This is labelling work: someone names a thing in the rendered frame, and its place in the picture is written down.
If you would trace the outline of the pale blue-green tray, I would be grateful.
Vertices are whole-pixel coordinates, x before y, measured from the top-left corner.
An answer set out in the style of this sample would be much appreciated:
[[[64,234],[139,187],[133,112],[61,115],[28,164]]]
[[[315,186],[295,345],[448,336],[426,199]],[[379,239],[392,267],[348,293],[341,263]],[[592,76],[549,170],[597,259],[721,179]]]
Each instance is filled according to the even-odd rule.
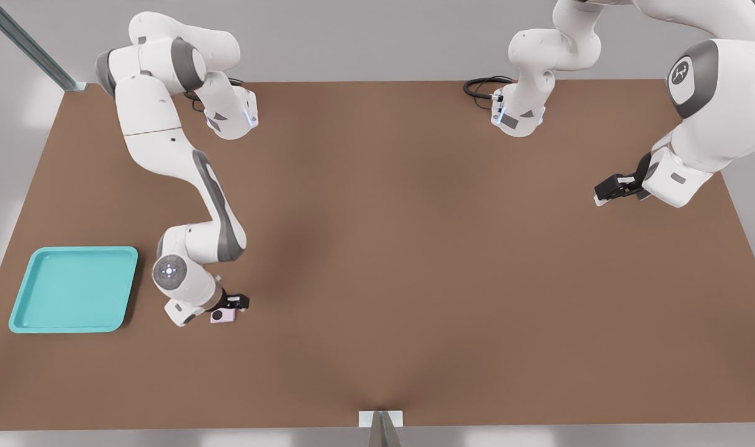
[[[42,247],[29,258],[12,333],[111,333],[123,323],[138,253],[131,246]]]

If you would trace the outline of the silver frame post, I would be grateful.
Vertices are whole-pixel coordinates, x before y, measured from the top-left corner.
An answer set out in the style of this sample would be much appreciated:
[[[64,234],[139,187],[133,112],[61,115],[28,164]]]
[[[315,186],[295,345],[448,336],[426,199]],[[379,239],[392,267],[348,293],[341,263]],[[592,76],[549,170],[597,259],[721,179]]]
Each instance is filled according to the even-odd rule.
[[[403,426],[402,410],[358,412],[358,427],[369,428],[368,447],[402,447],[397,428]]]
[[[87,83],[74,80],[1,5],[0,32],[66,93],[87,90]]]

